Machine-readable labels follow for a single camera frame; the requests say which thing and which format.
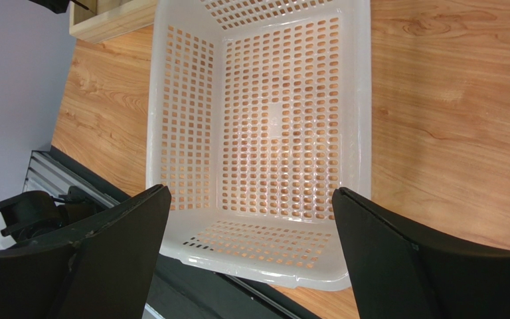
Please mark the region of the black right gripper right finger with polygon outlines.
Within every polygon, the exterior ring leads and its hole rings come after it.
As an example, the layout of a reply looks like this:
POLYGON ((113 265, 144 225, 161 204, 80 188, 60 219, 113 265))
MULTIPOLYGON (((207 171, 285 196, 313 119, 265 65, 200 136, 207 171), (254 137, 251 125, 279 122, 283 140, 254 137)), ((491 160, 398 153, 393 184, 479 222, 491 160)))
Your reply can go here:
POLYGON ((332 204, 361 318, 510 318, 510 250, 435 230, 346 187, 332 204))

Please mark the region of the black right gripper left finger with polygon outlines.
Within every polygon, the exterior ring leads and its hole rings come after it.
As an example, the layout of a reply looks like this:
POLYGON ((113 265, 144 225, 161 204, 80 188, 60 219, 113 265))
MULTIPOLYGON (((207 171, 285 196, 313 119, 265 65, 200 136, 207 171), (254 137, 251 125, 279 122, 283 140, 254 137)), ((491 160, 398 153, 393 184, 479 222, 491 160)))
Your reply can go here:
POLYGON ((0 250, 0 318, 141 318, 171 202, 154 185, 0 250))

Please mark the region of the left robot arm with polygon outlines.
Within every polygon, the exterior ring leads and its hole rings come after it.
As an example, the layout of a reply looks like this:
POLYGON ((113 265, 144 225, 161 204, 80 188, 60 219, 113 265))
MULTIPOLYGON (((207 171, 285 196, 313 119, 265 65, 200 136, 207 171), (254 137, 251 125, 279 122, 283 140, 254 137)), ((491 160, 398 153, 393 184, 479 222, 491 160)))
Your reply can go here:
POLYGON ((10 197, 0 202, 0 250, 104 210, 103 203, 77 186, 71 186, 64 195, 34 190, 10 197))

